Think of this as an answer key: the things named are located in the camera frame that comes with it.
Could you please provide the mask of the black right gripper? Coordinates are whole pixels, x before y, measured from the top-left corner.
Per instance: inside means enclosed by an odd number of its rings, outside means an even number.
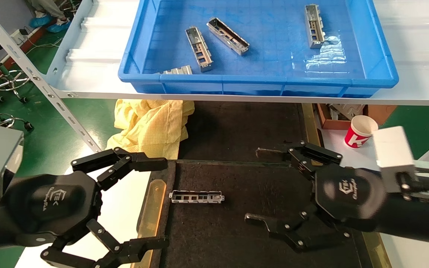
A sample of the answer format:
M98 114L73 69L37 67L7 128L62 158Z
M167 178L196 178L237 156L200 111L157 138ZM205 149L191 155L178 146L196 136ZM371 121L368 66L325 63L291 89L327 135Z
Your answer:
M315 144L300 141L280 150L259 147L255 154L258 158L289 163L307 180L315 179L317 205L336 220L371 219L387 198L380 172L341 167L341 154ZM298 230L316 216L317 208L304 208L288 220L246 213L244 221L265 227L269 238L283 241L296 253L336 247L351 238L350 231L337 227L330 233L301 236Z

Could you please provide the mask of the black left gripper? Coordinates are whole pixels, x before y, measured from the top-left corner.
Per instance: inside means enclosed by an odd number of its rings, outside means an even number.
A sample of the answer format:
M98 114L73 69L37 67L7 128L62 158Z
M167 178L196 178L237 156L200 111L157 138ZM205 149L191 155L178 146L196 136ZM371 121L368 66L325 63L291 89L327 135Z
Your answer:
M145 253L168 247L165 236L131 239L119 243L95 219L102 206L100 190L109 190L131 171L151 172L168 168L166 158L149 158L120 147L100 151L71 162L68 175L36 175L15 178L4 194L4 204L18 227L17 246L53 243L40 255L57 268L118 268L140 262ZM97 177L87 173L108 168ZM63 248L91 232L107 249L97 261L69 254Z

